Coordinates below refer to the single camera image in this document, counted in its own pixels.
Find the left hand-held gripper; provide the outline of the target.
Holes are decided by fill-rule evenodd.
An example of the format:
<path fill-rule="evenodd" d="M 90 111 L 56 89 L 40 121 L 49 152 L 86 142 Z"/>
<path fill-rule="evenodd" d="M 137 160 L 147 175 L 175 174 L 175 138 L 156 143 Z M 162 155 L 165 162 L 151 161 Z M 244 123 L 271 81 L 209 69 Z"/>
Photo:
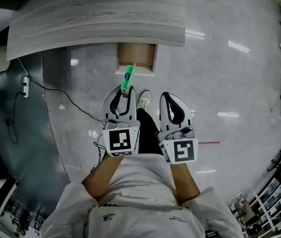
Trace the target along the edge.
<path fill-rule="evenodd" d="M 117 107 L 126 100 L 120 113 Z M 129 89 L 116 87 L 103 103 L 104 143 L 107 153 L 112 157 L 136 155 L 139 153 L 140 122 L 137 119 L 136 91 L 133 86 Z"/>

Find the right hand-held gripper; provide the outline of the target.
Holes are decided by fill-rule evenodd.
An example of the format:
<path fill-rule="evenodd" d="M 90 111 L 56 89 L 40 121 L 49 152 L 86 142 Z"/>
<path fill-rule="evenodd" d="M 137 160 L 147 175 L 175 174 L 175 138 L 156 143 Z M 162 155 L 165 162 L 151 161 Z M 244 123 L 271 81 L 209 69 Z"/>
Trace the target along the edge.
<path fill-rule="evenodd" d="M 190 108 L 177 96 L 163 92 L 160 96 L 161 130 L 156 134 L 161 152 L 169 164 L 197 160 L 198 139 L 194 135 Z"/>

